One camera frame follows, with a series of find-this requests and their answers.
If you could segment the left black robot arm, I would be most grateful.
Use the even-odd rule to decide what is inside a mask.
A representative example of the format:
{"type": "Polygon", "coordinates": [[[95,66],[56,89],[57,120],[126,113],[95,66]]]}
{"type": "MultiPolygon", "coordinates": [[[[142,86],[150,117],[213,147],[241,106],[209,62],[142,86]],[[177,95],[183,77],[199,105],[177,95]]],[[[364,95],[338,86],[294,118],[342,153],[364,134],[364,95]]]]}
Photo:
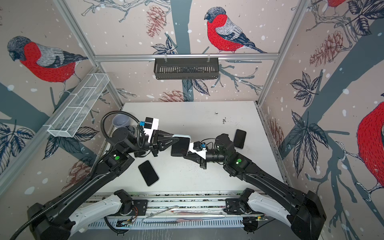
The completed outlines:
{"type": "Polygon", "coordinates": [[[119,177],[135,161],[132,153],[150,151],[153,156],[177,143],[173,134],[153,130],[151,136],[145,134],[148,121],[140,122],[135,116],[124,111],[111,111],[101,119],[101,132],[111,145],[110,151],[91,167],[90,173],[69,190],[41,205],[36,203],[28,209],[28,221],[11,236],[15,240],[26,228],[30,228],[36,240],[67,240],[77,221],[70,216],[101,187],[119,177]],[[125,115],[137,123],[137,134],[127,128],[116,129],[111,136],[105,130],[105,121],[111,115],[125,115]]]}

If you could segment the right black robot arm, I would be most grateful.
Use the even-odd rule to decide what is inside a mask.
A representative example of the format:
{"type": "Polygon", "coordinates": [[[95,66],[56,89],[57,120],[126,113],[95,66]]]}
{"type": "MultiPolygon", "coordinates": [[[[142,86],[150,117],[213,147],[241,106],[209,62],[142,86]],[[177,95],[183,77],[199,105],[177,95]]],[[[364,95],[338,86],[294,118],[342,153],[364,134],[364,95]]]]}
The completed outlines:
{"type": "Polygon", "coordinates": [[[226,199],[224,212],[229,215],[262,213],[291,228],[301,240],[317,240],[327,219],[317,194],[303,193],[279,181],[256,163],[238,153],[227,134],[215,138],[214,147],[204,142],[190,143],[185,159],[207,168],[207,163],[219,163],[231,177],[245,181],[264,192],[246,188],[238,198],[226,199]]]}

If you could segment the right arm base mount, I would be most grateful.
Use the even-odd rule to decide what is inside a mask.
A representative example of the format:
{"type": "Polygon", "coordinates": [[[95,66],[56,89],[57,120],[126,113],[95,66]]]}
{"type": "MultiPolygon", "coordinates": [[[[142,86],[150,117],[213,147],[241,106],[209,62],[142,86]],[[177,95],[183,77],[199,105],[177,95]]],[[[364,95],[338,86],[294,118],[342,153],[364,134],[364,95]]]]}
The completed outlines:
{"type": "Polygon", "coordinates": [[[223,211],[228,215],[261,215],[261,212],[253,211],[250,206],[238,198],[225,199],[226,205],[223,211]]]}

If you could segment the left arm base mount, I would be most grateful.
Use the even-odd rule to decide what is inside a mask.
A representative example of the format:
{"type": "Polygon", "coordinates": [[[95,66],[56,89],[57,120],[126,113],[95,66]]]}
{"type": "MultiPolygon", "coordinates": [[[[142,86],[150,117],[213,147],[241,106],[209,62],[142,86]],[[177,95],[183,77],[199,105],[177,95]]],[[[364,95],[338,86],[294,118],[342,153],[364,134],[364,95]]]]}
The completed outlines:
{"type": "Polygon", "coordinates": [[[145,216],[147,207],[148,207],[148,200],[132,200],[130,204],[123,204],[117,213],[109,216],[114,216],[114,217],[145,216]]]}

